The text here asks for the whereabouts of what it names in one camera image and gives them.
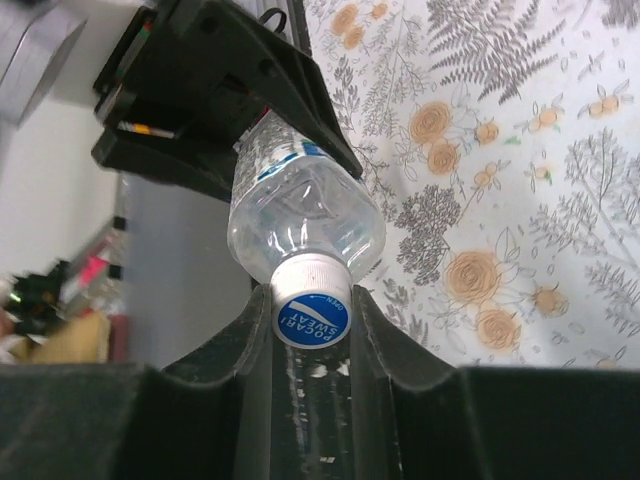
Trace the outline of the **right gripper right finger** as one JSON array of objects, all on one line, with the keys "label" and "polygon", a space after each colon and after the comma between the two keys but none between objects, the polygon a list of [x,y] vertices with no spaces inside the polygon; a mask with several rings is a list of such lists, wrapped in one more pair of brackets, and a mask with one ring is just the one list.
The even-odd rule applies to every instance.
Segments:
[{"label": "right gripper right finger", "polygon": [[635,479],[633,370],[459,367],[356,287],[350,335],[358,479]]}]

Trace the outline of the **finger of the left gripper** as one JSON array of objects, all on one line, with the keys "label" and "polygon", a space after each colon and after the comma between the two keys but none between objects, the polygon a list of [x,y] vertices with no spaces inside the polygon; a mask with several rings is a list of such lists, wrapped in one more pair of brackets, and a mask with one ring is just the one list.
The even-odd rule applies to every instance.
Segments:
[{"label": "finger of the left gripper", "polygon": [[233,1],[166,1],[164,25],[178,42],[179,64],[193,67],[178,91],[206,108],[225,75],[315,142],[354,178],[363,169],[341,132],[318,65]]},{"label": "finger of the left gripper", "polygon": [[106,129],[91,155],[104,169],[231,201],[237,161],[231,147]]}]

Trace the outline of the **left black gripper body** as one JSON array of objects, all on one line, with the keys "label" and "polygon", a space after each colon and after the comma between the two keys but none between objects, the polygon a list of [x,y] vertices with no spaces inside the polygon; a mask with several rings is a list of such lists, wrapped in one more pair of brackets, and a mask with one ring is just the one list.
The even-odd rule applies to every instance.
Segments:
[{"label": "left black gripper body", "polygon": [[94,83],[104,139],[237,140],[266,103],[241,75],[245,20],[265,32],[261,1],[161,1],[141,7]]}]

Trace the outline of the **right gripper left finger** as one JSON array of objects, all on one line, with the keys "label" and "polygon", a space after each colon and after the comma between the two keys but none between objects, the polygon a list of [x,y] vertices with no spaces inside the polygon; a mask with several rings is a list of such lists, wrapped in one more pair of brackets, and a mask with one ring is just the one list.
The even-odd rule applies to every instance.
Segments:
[{"label": "right gripper left finger", "polygon": [[271,293],[163,370],[5,366],[5,479],[265,479],[271,449]]}]

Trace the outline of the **clear bottle blue label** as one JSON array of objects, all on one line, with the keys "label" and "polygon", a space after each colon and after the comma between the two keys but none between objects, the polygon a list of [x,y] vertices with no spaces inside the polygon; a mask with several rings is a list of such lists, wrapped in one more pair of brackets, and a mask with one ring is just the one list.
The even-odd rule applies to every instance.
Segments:
[{"label": "clear bottle blue label", "polygon": [[241,139],[227,242],[253,279],[268,282],[292,255],[321,253],[360,281],[385,240],[385,220],[365,186],[275,113]]}]

